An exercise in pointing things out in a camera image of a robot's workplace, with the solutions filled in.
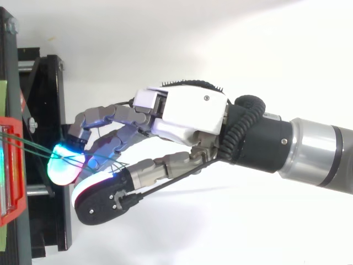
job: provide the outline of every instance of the black metal bracket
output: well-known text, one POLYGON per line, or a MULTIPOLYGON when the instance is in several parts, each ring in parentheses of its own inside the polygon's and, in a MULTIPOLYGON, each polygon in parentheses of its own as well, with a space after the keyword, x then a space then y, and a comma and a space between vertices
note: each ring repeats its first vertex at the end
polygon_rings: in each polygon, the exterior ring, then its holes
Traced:
MULTIPOLYGON (((31 67, 31 71, 19 68, 22 116, 27 128, 24 138, 52 150, 62 139, 65 123, 61 59, 57 55, 39 57, 39 48, 18 49, 18 59, 31 67), (38 124, 34 132, 30 118, 38 124)), ((44 184, 49 194, 28 196, 32 258, 45 257, 45 246, 68 250, 72 244, 69 187, 49 181, 48 159, 27 153, 25 161, 27 186, 44 184)))

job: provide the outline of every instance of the green led light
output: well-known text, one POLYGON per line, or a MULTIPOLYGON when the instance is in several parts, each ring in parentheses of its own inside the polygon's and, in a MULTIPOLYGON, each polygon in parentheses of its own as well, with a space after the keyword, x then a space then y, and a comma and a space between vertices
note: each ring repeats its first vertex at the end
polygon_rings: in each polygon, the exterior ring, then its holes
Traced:
POLYGON ((6 188, 5 188, 5 155, 3 142, 0 141, 0 213, 1 216, 6 214, 6 188))

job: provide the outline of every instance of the silver cylindrical joint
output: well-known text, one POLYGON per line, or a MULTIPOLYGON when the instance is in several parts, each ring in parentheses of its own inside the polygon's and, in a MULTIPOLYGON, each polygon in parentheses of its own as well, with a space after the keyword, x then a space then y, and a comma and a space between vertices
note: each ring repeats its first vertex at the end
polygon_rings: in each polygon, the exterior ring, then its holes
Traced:
POLYGON ((279 174, 285 179, 320 185, 328 176, 335 157, 334 128, 299 118, 291 124, 292 145, 279 174))
POLYGON ((27 196, 40 196, 48 195, 48 191, 43 184, 38 185, 28 185, 27 186, 27 196))

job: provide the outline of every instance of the screw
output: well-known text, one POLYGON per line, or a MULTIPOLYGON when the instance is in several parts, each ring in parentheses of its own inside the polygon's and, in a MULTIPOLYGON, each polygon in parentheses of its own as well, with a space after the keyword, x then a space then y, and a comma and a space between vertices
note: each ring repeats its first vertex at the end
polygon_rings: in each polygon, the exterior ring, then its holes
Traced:
POLYGON ((60 61, 59 62, 59 70, 60 71, 65 71, 65 63, 64 63, 64 61, 60 61))
POLYGON ((15 35, 19 31, 19 23, 18 20, 15 18, 9 18, 6 21, 6 31, 15 35))
POLYGON ((35 129, 38 128, 38 123, 35 122, 34 118, 31 117, 28 119, 28 127, 29 131, 33 134, 35 132, 35 129))

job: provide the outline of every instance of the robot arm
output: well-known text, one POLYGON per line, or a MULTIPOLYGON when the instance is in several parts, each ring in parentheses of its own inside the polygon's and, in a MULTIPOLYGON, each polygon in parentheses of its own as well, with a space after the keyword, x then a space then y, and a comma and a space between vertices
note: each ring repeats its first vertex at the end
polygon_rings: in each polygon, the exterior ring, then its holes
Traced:
POLYGON ((80 168, 52 159, 48 174, 57 184, 75 183, 72 204, 79 220, 88 225, 120 216, 145 196, 216 161, 353 193, 352 131, 302 119, 282 121, 265 113, 265 104, 253 96, 231 104, 220 89, 203 81, 142 89, 131 107, 88 109, 77 115, 68 134, 59 146, 84 157, 76 164, 80 168), (84 151, 89 130, 112 122, 125 126, 84 151), (104 171, 122 151, 150 136, 190 146, 191 152, 143 160, 117 173, 104 171), (65 170, 57 174, 58 168, 65 170), (138 192, 164 178, 171 180, 138 192))

